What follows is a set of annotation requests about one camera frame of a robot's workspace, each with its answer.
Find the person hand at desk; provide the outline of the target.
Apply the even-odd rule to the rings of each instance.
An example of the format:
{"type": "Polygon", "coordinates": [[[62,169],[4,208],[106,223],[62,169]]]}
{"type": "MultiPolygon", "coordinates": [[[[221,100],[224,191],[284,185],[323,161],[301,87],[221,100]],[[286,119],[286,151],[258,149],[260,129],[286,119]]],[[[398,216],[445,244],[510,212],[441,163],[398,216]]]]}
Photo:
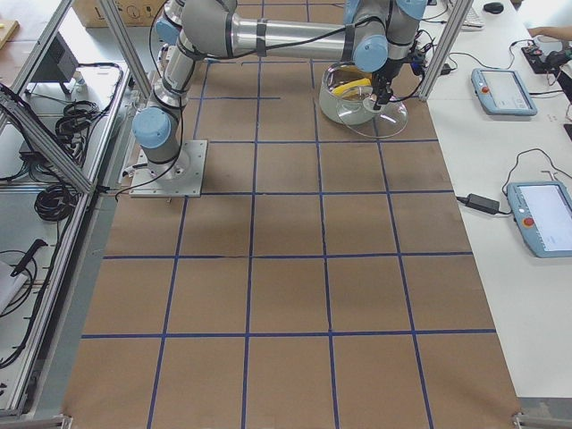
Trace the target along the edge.
{"type": "Polygon", "coordinates": [[[534,27],[534,28],[529,28],[528,33],[532,38],[545,36],[561,40],[571,39],[571,28],[569,26],[534,27]]]}

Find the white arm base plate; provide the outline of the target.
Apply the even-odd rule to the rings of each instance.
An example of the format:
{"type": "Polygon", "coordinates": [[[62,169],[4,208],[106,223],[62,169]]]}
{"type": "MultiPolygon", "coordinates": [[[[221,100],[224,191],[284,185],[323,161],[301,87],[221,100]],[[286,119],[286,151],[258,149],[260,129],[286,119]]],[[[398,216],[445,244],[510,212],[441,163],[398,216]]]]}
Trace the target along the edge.
{"type": "Polygon", "coordinates": [[[138,162],[147,166],[137,169],[131,181],[129,195],[133,198],[199,198],[206,163],[207,141],[185,140],[179,159],[170,164],[149,164],[140,149],[138,162]]]}

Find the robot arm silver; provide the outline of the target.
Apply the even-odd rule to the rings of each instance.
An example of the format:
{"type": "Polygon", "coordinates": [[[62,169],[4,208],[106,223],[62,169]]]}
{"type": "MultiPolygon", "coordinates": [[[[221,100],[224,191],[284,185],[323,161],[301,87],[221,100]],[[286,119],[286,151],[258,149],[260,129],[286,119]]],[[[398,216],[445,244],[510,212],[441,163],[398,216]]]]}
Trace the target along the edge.
{"type": "Polygon", "coordinates": [[[369,74],[371,114],[396,102],[391,84],[412,60],[424,1],[348,1],[341,25],[241,17],[234,1],[187,1],[179,14],[175,48],[133,134],[154,181],[178,179],[189,166],[178,135],[191,79],[206,59],[278,56],[337,60],[369,74]]]}

